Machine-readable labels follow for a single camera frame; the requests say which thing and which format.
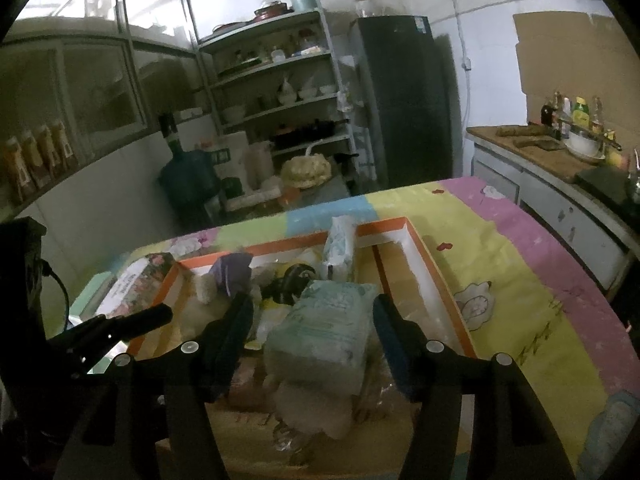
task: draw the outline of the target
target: purple object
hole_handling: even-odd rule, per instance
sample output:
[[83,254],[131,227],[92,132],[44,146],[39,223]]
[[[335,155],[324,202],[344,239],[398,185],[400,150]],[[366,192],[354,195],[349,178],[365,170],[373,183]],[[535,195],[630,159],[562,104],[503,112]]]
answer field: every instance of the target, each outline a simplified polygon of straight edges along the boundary
[[209,273],[216,278],[218,290],[224,290],[233,298],[238,292],[249,293],[251,288],[251,269],[249,264],[254,257],[249,253],[231,253],[220,256]]

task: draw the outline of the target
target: white bowl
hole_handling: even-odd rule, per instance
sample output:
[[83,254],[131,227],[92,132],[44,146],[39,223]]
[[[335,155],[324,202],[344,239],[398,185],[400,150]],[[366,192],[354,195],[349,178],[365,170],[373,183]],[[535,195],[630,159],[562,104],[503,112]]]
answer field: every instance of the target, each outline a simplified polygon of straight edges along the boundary
[[300,96],[300,99],[302,99],[303,101],[305,99],[313,99],[318,95],[318,88],[316,87],[302,88],[298,91],[298,95]]
[[244,105],[230,106],[222,110],[222,116],[228,124],[239,123],[244,119]]
[[600,150],[600,142],[594,139],[569,132],[569,145],[576,151],[586,156],[595,156]]
[[336,85],[324,85],[320,87],[320,93],[322,95],[335,94],[337,91]]
[[298,96],[296,94],[290,94],[290,93],[278,94],[278,102],[283,106],[292,105],[297,100],[298,100]]

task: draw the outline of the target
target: table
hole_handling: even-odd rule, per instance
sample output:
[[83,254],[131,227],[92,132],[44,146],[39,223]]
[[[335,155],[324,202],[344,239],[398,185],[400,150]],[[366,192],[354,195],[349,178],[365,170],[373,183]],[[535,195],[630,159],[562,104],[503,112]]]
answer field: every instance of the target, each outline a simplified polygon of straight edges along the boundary
[[407,216],[453,293],[490,282],[492,318],[472,331],[480,356],[516,359],[574,468],[596,478],[640,414],[640,360],[582,267],[542,226],[476,177],[385,190],[213,228],[140,248],[179,257],[327,230],[331,218]]

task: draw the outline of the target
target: silver screw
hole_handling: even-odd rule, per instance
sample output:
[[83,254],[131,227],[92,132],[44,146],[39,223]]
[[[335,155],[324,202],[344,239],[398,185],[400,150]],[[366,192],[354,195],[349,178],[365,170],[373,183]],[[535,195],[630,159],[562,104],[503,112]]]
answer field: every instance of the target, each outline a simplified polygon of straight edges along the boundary
[[444,350],[444,345],[440,341],[432,339],[427,341],[427,350],[433,354],[439,354]]
[[509,366],[511,363],[513,363],[513,359],[511,359],[511,356],[503,353],[497,354],[495,356],[495,360],[498,361],[498,363],[502,366]]
[[131,356],[129,354],[118,354],[113,358],[113,363],[116,366],[127,366],[131,362]]
[[200,348],[200,345],[195,341],[187,341],[186,343],[182,343],[180,350],[185,354],[193,354],[198,351],[198,348]]

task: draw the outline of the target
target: dark gray refrigerator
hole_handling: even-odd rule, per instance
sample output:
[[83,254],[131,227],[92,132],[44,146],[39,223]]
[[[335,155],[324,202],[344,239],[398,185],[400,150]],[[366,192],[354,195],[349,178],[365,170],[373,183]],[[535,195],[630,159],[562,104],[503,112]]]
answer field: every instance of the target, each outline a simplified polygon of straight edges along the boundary
[[376,16],[351,26],[378,185],[452,177],[449,107],[427,18]]

